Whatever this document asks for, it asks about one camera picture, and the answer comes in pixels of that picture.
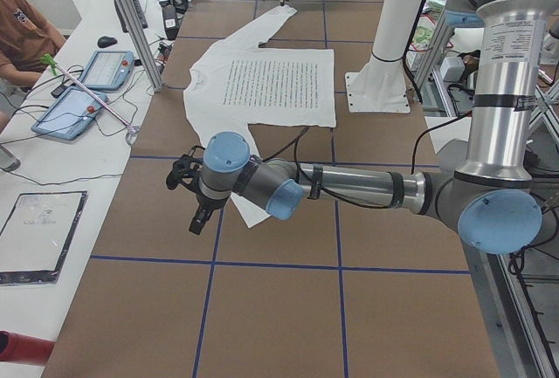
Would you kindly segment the white long-sleeve printed shirt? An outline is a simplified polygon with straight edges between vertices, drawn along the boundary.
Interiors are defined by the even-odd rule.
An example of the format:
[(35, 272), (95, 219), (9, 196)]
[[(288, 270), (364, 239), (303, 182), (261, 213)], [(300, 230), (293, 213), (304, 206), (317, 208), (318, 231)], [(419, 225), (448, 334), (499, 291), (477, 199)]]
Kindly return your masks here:
[(264, 46), (296, 12), (288, 5), (269, 10), (215, 42), (190, 68), (184, 107), (202, 144), (236, 132), (257, 154), (251, 124), (335, 126), (333, 51)]

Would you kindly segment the pink stick green clip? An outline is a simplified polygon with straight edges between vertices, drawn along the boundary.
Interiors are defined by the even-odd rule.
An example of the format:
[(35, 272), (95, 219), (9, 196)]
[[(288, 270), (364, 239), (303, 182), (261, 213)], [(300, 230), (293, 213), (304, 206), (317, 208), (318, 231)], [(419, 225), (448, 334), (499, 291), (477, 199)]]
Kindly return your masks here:
[(125, 128), (127, 129), (126, 133), (126, 143), (129, 146), (132, 146), (137, 138), (138, 133), (140, 132), (139, 126), (133, 126), (130, 122), (126, 121), (123, 117), (121, 117), (118, 113), (116, 113), (112, 108), (110, 108), (105, 101), (99, 98), (99, 96), (90, 90), (87, 86), (81, 83), (78, 79), (76, 79), (71, 73), (69, 73), (66, 69), (60, 66), (54, 58), (50, 54), (45, 54), (40, 61), (43, 64), (46, 64), (51, 67), (52, 72), (55, 73), (59, 70), (63, 75), (65, 75), (69, 80), (73, 82), (76, 87), (78, 87), (82, 92), (86, 93), (89, 97), (99, 103), (102, 107), (104, 107), (109, 113), (111, 113), (119, 122), (121, 122)]

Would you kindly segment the black power adapter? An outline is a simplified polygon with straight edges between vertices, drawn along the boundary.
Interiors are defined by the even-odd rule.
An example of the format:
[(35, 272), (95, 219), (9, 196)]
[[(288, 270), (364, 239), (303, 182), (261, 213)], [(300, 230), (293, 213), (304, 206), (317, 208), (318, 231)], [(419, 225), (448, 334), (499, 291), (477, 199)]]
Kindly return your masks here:
[(162, 7), (162, 21), (166, 38), (168, 40), (175, 40), (180, 29), (180, 24), (178, 22), (176, 9), (172, 5), (168, 4)]

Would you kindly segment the lower blue teach pendant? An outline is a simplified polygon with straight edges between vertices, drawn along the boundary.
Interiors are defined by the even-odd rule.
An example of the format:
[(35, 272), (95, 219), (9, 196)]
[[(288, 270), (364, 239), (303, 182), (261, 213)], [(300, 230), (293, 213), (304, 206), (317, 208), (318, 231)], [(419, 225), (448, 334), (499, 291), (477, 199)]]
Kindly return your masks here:
[(57, 140), (81, 135), (103, 107), (78, 87), (68, 87), (38, 118), (31, 131)]

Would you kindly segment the blue teach pendant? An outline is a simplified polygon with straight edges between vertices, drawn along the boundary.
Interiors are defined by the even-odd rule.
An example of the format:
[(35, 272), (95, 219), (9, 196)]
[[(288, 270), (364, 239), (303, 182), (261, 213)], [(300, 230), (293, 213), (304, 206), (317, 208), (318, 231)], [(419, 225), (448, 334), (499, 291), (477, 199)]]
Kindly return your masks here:
[(103, 107), (78, 87), (68, 87), (38, 118), (31, 131), (57, 140), (81, 135)]
[(131, 51), (96, 51), (79, 81), (88, 88), (102, 92), (119, 90), (134, 66)]

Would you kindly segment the upper blue teach pendant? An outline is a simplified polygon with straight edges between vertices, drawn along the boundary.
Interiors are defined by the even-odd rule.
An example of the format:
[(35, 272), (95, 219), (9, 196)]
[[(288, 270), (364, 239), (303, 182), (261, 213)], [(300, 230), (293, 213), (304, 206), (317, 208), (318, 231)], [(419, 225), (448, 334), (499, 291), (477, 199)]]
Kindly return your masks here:
[(131, 51), (96, 51), (79, 81), (88, 88), (102, 92), (119, 90), (134, 66)]

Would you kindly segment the black computer mouse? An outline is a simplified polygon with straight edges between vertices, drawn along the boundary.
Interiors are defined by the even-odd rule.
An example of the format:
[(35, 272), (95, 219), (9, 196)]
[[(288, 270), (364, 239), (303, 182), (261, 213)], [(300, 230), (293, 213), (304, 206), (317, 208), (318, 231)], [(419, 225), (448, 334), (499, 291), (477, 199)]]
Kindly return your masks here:
[(109, 46), (116, 45), (118, 40), (109, 36), (99, 37), (97, 40), (97, 46), (101, 49), (108, 48)]

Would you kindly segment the red cylinder object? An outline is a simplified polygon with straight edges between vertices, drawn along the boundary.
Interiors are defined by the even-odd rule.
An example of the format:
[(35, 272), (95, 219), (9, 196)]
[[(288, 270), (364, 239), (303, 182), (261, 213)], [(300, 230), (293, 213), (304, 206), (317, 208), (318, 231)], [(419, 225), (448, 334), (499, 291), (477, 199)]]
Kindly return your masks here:
[(1, 362), (44, 366), (55, 342), (19, 333), (1, 332)]

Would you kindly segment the person in brown shirt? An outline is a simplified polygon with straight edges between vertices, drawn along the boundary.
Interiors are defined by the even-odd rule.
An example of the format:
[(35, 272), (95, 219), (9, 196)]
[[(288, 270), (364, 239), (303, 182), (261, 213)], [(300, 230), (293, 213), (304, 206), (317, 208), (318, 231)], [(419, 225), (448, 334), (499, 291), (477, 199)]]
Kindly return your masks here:
[(27, 0), (1, 0), (1, 79), (16, 87), (33, 87), (65, 37)]

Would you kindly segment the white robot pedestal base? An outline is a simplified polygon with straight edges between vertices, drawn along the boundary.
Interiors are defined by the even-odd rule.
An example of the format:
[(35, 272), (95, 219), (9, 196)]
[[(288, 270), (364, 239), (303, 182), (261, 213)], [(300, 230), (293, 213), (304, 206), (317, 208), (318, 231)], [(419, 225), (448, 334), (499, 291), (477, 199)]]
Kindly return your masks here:
[(351, 113), (408, 113), (403, 64), (424, 0), (384, 0), (369, 62), (348, 72)]

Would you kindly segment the aluminium frame post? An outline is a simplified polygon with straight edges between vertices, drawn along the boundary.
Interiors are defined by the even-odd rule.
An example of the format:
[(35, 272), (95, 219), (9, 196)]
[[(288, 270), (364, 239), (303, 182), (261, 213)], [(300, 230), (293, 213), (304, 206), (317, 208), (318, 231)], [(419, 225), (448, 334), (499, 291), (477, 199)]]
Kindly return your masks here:
[(162, 77), (156, 67), (155, 59), (148, 45), (148, 40), (141, 27), (141, 21), (137, 17), (132, 0), (115, 0), (123, 19), (128, 28), (128, 34), (132, 38), (137, 55), (139, 56), (144, 70), (155, 93), (158, 93), (163, 86)]

